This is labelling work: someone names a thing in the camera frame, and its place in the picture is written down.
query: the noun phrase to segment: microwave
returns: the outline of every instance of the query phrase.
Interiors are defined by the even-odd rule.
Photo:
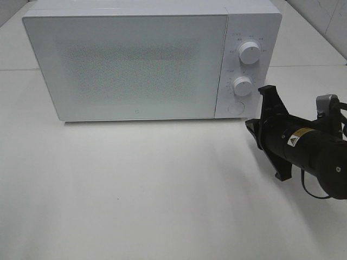
[[[39,0],[23,24],[62,121],[252,117],[269,0]]]

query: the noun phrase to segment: timer knob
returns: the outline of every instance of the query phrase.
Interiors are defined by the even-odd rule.
[[[247,96],[252,92],[253,84],[249,77],[238,77],[233,82],[234,93],[237,96]]]
[[[244,64],[253,64],[259,60],[260,46],[255,41],[244,42],[239,47],[239,57]]]

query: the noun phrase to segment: microwave door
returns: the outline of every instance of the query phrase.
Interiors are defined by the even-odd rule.
[[[226,15],[28,17],[63,121],[213,118]]]

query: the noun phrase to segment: warning label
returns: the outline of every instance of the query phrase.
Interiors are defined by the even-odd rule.
[[[302,137],[304,134],[306,134],[306,133],[308,133],[310,131],[314,131],[314,129],[308,128],[308,127],[304,127],[304,128],[300,128],[299,130],[296,130],[291,135],[291,137],[288,139],[287,144],[290,145],[290,146],[295,147],[295,145],[299,141],[300,137]]]

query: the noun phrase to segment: white wall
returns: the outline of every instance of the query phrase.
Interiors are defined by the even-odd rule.
[[[347,0],[287,0],[347,58]]]
[[[27,2],[28,0],[0,0],[0,26]]]

